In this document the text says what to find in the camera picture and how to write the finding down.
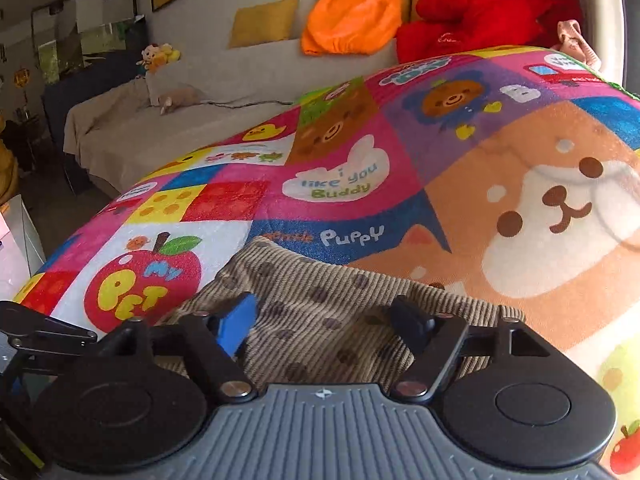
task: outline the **gray ribbed plate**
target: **gray ribbed plate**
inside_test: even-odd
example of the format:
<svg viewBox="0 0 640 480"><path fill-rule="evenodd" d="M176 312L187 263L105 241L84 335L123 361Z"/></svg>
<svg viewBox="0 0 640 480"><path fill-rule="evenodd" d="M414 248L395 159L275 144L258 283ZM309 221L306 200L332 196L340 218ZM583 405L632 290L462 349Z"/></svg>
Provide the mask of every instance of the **gray ribbed plate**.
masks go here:
<svg viewBox="0 0 640 480"><path fill-rule="evenodd" d="M50 468L46 480L105 479ZM605 480L595 464L526 474L480 462L447 439L431 412L387 399L376 384L275 384L220 408L164 462L118 480Z"/></svg>

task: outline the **red square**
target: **red square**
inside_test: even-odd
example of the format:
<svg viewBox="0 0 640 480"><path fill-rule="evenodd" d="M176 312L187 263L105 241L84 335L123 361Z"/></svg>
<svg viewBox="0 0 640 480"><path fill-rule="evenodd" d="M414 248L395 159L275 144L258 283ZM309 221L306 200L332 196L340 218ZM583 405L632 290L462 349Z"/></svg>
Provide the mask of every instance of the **red square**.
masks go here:
<svg viewBox="0 0 640 480"><path fill-rule="evenodd" d="M181 221L253 220L268 185L268 182L207 184L187 208Z"/></svg>

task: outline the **floor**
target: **floor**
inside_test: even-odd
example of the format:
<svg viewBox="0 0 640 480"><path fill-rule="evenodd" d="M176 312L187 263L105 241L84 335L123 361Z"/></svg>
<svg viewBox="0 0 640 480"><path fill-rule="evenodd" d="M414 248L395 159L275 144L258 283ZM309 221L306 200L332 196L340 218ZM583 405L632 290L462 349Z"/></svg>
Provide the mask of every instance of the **floor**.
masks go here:
<svg viewBox="0 0 640 480"><path fill-rule="evenodd" d="M19 192L46 257L111 201L95 187L74 195L57 162L21 178Z"/></svg>

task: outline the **cartoon apple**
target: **cartoon apple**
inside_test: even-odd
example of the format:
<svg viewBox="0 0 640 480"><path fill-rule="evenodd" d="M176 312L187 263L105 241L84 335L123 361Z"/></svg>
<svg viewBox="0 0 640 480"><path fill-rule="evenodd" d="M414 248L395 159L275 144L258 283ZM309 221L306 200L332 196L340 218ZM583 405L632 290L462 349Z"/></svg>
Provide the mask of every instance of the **cartoon apple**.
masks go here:
<svg viewBox="0 0 640 480"><path fill-rule="evenodd" d="M635 420L627 429L622 426L620 431L625 436L618 442L611 452L610 466L616 475L631 473L640 466L640 420Z"/></svg>
<svg viewBox="0 0 640 480"><path fill-rule="evenodd" d="M202 269L191 250L202 240L169 236L160 233L153 250L122 254L94 276L84 295L84 310L96 328L110 332L132 316L155 324L198 291Z"/></svg>

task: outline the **cartoon blanket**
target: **cartoon blanket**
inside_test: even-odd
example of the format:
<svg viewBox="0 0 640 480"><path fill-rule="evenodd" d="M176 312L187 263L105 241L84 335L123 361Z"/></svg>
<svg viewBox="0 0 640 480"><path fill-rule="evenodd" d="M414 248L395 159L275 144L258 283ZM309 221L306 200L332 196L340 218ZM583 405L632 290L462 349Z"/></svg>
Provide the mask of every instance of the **cartoon blanket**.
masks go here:
<svg viewBox="0 0 640 480"><path fill-rule="evenodd" d="M161 319L247 240L521 308L612 393L640 478L640 105L501 47L357 78L150 174L25 285L99 333Z"/></svg>

